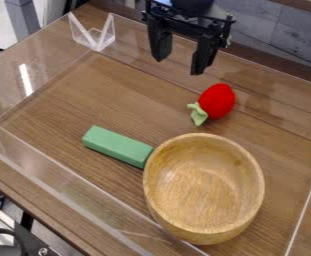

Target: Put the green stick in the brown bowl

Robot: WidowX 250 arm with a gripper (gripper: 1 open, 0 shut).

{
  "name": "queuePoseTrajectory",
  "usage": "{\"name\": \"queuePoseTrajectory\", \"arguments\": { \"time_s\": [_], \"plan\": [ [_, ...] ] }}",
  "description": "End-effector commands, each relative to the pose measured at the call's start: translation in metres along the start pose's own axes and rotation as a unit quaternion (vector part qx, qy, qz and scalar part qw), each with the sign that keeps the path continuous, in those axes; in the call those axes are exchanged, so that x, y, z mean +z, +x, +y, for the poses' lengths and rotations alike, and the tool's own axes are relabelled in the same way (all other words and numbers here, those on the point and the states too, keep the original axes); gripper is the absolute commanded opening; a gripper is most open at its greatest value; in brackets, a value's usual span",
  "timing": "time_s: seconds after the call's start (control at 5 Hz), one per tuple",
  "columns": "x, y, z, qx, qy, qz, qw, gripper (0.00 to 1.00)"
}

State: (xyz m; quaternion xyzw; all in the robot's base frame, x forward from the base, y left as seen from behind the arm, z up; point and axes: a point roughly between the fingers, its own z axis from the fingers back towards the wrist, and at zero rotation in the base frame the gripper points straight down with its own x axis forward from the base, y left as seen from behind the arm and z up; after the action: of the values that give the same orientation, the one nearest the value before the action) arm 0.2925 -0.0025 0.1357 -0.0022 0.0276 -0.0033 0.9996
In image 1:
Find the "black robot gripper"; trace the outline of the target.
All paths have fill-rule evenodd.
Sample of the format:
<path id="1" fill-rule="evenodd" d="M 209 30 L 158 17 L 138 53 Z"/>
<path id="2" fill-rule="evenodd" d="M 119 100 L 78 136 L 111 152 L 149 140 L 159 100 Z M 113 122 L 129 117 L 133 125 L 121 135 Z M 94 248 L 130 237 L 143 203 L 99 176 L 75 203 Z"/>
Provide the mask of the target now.
<path id="1" fill-rule="evenodd" d="M 147 30 L 151 53 L 158 62 L 163 61 L 173 51 L 173 33 L 161 18 L 182 23 L 186 32 L 216 32 L 221 38 L 221 47 L 230 46 L 236 18 L 220 7 L 217 0 L 146 0 L 145 13 L 153 15 L 147 19 Z M 203 34 L 198 38 L 191 61 L 193 75 L 201 75 L 213 64 L 218 46 L 220 40 L 213 35 Z"/>

